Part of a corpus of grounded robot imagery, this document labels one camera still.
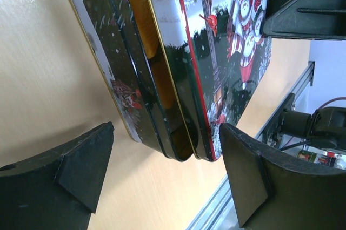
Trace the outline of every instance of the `white wall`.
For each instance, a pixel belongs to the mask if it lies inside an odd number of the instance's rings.
[[[307,112],[313,113],[328,100],[346,96],[346,41],[312,41],[310,60],[316,64]],[[346,107],[346,101],[330,106]]]

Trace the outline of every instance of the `tin lid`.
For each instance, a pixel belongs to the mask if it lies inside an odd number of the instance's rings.
[[[221,156],[219,127],[236,125],[267,69],[268,0],[150,0],[195,155]]]

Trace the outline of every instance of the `snowman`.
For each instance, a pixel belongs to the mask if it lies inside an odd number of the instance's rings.
[[[260,29],[266,7],[267,0],[233,0],[233,13],[230,14],[230,19],[235,32],[229,34],[228,58],[230,59],[235,52],[241,54],[243,89],[246,88],[250,78],[256,46],[264,43]]]

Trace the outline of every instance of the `christmas tin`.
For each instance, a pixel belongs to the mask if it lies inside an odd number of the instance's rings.
[[[266,71],[268,0],[72,0],[132,138],[179,161],[221,156]]]

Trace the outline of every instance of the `wooden table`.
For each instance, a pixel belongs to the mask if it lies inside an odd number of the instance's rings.
[[[0,0],[0,166],[112,121],[115,142],[89,229],[185,229],[225,176],[223,161],[178,163],[133,142],[68,0]],[[308,62],[310,42],[274,40],[238,125],[254,136]]]

